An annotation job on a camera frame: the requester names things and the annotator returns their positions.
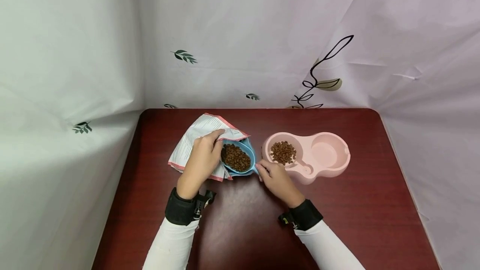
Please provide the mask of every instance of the fabric backdrop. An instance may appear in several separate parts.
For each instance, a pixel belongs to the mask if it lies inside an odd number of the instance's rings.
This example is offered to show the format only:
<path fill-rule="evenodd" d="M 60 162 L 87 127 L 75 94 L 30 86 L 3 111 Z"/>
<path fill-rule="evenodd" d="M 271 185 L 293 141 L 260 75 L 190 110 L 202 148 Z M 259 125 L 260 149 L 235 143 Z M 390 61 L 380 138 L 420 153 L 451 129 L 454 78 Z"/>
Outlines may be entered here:
<path fill-rule="evenodd" d="M 91 268 L 143 108 L 134 0 L 0 0 L 0 269 Z"/>
<path fill-rule="evenodd" d="M 91 266 L 145 108 L 357 106 L 480 269 L 480 0 L 0 2 L 1 269 Z"/>

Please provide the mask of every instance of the pink pet bowl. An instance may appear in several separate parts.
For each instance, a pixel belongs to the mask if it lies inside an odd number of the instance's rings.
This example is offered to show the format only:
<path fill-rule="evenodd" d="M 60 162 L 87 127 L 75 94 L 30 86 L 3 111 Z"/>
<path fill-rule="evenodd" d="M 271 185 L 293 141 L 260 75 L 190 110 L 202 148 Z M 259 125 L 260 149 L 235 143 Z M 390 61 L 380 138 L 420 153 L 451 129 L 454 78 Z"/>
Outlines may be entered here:
<path fill-rule="evenodd" d="M 304 185 L 311 184 L 317 176 L 328 178 L 340 175 L 350 163 L 347 143 L 338 135 L 322 132 L 300 137 L 285 132 L 271 135 L 262 146 L 263 159 L 272 161 L 272 145 L 287 141 L 297 151 L 296 159 L 285 165 L 288 174 Z"/>

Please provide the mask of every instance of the plant illustration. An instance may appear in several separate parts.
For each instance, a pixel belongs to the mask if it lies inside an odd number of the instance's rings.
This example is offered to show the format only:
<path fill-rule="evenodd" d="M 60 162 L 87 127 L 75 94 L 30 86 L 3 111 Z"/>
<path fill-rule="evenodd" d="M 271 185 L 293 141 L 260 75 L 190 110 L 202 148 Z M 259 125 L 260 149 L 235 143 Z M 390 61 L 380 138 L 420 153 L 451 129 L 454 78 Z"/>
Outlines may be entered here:
<path fill-rule="evenodd" d="M 170 51 L 170 52 L 173 53 L 175 55 L 175 58 L 179 59 L 180 61 L 186 61 L 192 64 L 193 63 L 198 64 L 197 60 L 193 57 L 193 55 L 188 53 L 186 50 L 177 50 L 176 52 L 173 52 L 173 51 Z"/>
<path fill-rule="evenodd" d="M 72 130 L 75 131 L 75 134 L 78 134 L 78 133 L 86 133 L 88 134 L 88 131 L 92 131 L 92 128 L 88 125 L 89 122 L 81 122 L 77 125 L 75 125 Z"/>
<path fill-rule="evenodd" d="M 304 80 L 302 81 L 302 85 L 307 88 L 305 93 L 303 93 L 301 96 L 296 96 L 294 95 L 295 99 L 292 99 L 292 101 L 297 102 L 297 105 L 294 106 L 289 106 L 288 108 L 298 108 L 298 109 L 315 109 L 323 106 L 323 103 L 320 103 L 319 105 L 311 105 L 305 107 L 304 104 L 307 100 L 312 98 L 313 93 L 310 93 L 313 89 L 317 88 L 320 90 L 325 90 L 325 91 L 336 91 L 340 89 L 342 86 L 342 80 L 340 78 L 336 78 L 334 80 L 322 80 L 318 81 L 317 78 L 313 75 L 313 71 L 315 68 L 321 64 L 323 61 L 327 61 L 337 55 L 345 46 L 348 45 L 348 43 L 351 42 L 353 39 L 353 35 L 344 37 L 343 39 L 339 40 L 337 44 L 327 53 L 325 58 L 322 60 L 317 59 L 315 63 L 313 64 L 312 68 L 310 68 L 310 76 L 313 78 L 313 81 L 309 80 Z"/>
<path fill-rule="evenodd" d="M 253 94 L 253 93 L 245 94 L 245 97 L 247 97 L 248 99 L 252 99 L 252 100 L 260 100 L 260 96 L 258 96 L 257 94 Z"/>

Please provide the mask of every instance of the dry cat food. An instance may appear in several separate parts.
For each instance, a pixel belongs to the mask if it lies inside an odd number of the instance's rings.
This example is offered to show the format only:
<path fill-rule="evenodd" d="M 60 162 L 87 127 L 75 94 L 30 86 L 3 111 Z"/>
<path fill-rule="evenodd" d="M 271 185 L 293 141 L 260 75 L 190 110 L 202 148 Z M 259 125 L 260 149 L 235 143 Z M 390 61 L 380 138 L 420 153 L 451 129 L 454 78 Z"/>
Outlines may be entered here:
<path fill-rule="evenodd" d="M 281 141 L 273 144 L 270 155 L 274 162 L 285 166 L 287 163 L 293 163 L 293 160 L 297 158 L 297 151 L 287 141 Z"/>
<path fill-rule="evenodd" d="M 238 172 L 247 172 L 250 169 L 250 157 L 240 147 L 234 144 L 225 144 L 222 149 L 222 161 Z"/>

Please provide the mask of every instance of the wooden table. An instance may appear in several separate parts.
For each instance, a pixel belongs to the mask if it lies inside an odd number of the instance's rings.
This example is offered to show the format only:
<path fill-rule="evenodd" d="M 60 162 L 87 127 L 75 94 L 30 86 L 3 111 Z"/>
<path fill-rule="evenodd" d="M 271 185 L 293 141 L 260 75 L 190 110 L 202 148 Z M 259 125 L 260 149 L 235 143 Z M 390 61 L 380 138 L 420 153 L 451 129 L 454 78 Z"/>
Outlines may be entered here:
<path fill-rule="evenodd" d="M 340 135 L 352 154 L 335 178 L 299 185 L 367 270 L 439 269 L 383 123 L 369 109 L 146 110 L 140 117 L 93 269 L 141 269 L 180 174 L 168 158 L 202 113 L 251 134 L 257 156 L 271 134 Z M 208 181 L 218 193 L 203 213 L 189 269 L 318 269 L 290 227 L 284 206 L 256 175 Z"/>

